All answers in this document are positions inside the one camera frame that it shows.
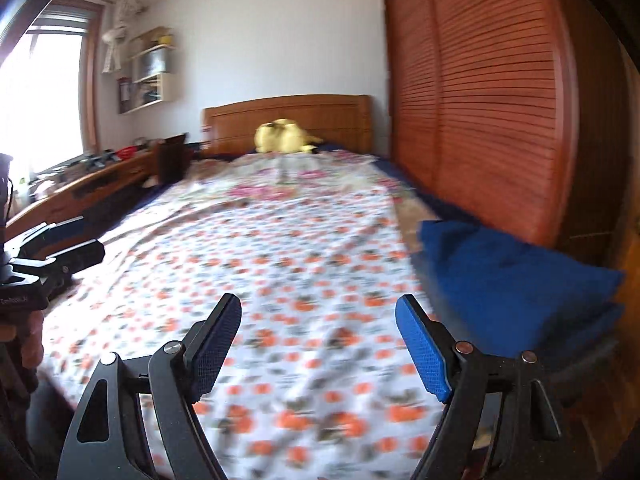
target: white wall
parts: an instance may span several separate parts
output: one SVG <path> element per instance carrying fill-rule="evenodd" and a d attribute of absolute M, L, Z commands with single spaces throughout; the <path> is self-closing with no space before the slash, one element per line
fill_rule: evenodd
<path fill-rule="evenodd" d="M 382 0 L 162 0 L 137 28 L 159 25 L 175 33 L 176 100 L 129 114 L 133 137 L 201 140 L 203 108 L 250 99 L 370 94 L 375 149 L 386 153 Z"/>
<path fill-rule="evenodd" d="M 113 6 L 105 6 L 102 14 L 102 27 L 100 35 L 113 27 Z M 96 121 L 98 129 L 98 141 L 100 148 L 106 150 L 119 150 L 129 146 L 136 137 L 132 134 L 131 114 L 118 114 L 118 83 L 116 75 L 103 74 L 104 57 L 107 53 L 107 44 L 100 40 L 98 45 L 98 59 L 95 73 L 95 101 Z"/>

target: mattress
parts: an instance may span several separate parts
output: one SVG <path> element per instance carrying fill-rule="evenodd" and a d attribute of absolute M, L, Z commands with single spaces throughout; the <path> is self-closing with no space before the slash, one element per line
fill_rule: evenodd
<path fill-rule="evenodd" d="M 373 162 L 331 152 L 193 165 L 104 235 L 103 264 L 45 320 L 41 370 L 74 405 L 103 352 L 151 354 L 232 292 L 242 323 L 194 406 L 226 475 L 408 478 L 442 414 L 394 321 L 406 292 L 431 311 L 403 241 L 430 213 Z M 154 463 L 171 476 L 141 400 Z"/>

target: window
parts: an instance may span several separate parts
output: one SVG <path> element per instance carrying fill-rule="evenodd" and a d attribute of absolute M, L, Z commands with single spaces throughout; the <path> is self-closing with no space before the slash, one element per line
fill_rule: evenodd
<path fill-rule="evenodd" d="M 101 7 L 69 5 L 75 1 L 47 6 L 0 67 L 0 152 L 14 158 L 15 182 L 97 150 L 93 61 Z"/>

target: louvered door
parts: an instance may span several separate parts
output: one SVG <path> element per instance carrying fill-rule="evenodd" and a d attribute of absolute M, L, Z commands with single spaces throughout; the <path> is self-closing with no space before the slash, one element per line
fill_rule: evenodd
<path fill-rule="evenodd" d="M 396 163 L 486 224 L 552 244 L 575 145 L 556 0 L 385 0 Z"/>

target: blue textured pad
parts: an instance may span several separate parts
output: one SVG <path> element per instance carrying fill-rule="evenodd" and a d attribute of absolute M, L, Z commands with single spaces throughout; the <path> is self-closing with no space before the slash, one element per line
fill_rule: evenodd
<path fill-rule="evenodd" d="M 191 367 L 194 377 L 191 393 L 195 399 L 208 394 L 213 388 L 229 347 L 238 332 L 241 319 L 240 300 L 234 297 L 216 320 L 213 329 L 194 358 Z"/>
<path fill-rule="evenodd" d="M 429 393 L 438 397 L 440 402 L 447 402 L 453 390 L 447 379 L 444 358 L 427 327 L 404 296 L 396 301 L 396 325 L 404 338 L 411 359 L 414 360 L 422 384 Z"/>

